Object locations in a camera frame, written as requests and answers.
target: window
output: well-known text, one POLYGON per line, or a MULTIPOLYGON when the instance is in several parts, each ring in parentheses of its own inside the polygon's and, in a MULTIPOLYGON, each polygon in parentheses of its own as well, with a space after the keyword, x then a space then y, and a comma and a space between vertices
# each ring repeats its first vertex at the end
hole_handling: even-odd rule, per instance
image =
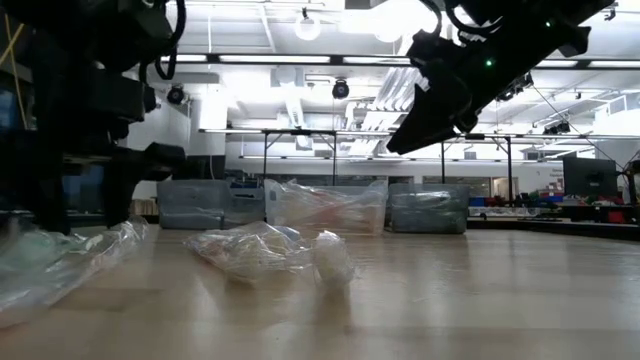
MULTIPOLYGON (((424 184, 440 184, 442 177, 440 176, 423 176, 424 184)), ((446 184, 469 185, 469 196, 471 197, 490 197, 491 196, 491 178, 483 177, 457 177, 446 176, 446 184)))

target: transparent plastic bin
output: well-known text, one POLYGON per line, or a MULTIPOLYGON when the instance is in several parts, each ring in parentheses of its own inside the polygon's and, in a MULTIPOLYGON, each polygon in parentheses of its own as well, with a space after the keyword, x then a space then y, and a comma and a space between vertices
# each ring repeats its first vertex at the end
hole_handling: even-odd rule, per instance
POLYGON ((301 186, 265 181, 267 222, 305 234, 380 235, 388 196, 384 181, 368 187, 301 186))
POLYGON ((264 220, 262 189, 231 189, 222 180, 158 183, 160 226, 165 229, 233 228, 264 220))
POLYGON ((395 232, 462 234, 467 229, 468 186, 393 184, 389 198, 395 232))

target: fluorescent light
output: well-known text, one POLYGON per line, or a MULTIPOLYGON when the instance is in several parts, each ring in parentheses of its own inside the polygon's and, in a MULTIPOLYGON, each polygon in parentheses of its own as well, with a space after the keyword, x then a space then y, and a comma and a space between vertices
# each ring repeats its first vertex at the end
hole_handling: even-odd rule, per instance
POLYGON ((363 135, 363 136, 387 136, 391 135, 388 131, 338 131, 337 135, 363 135))
POLYGON ((260 134, 262 130, 257 129, 201 129, 208 133, 222 133, 222 134, 260 134))
POLYGON ((220 55, 223 63, 328 64, 329 56, 311 55, 220 55))
POLYGON ((408 57, 404 56, 345 56, 345 64, 391 64, 391 65, 411 65, 408 57))
POLYGON ((285 156, 287 160, 332 160, 333 157, 325 158, 322 156, 285 156))
POLYGON ((638 60, 596 60, 589 64, 589 67, 610 67, 610 68, 640 68, 638 60))
MULTIPOLYGON (((169 61, 169 56, 163 56, 161 61, 167 62, 169 61)), ((176 61, 178 62, 207 62, 207 55, 194 55, 194 54, 178 54, 176 56, 176 61)))
MULTIPOLYGON (((239 159, 264 160, 264 155, 245 155, 238 156, 239 159)), ((280 156, 267 156, 267 159, 280 159, 280 156)))
POLYGON ((304 76, 305 81, 309 82, 328 82, 332 83, 336 80, 335 77, 331 75, 319 75, 319 74, 306 74, 304 76))
POLYGON ((577 61, 574 60, 542 60, 536 67, 538 68, 548 68, 548 67, 574 67, 578 65, 577 61))

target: computer monitor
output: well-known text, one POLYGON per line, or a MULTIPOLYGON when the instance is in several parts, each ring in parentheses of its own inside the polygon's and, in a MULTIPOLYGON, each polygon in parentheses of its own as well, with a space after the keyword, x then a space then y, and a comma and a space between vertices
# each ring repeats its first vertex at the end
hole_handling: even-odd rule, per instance
POLYGON ((609 196, 618 194, 618 173, 613 160, 564 158, 564 194, 609 196))

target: security camera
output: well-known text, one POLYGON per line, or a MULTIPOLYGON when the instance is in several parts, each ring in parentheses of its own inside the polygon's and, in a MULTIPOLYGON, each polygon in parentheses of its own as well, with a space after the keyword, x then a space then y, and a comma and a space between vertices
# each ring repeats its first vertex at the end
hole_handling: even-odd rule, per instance
POLYGON ((182 84, 171 86, 171 90, 167 93, 167 101, 173 105, 182 105, 189 100, 189 96, 185 94, 182 84))
POLYGON ((344 79, 336 80, 336 84, 333 85, 333 91, 331 92, 334 99, 342 100, 346 99, 349 96, 349 85, 347 85, 347 81, 344 79))

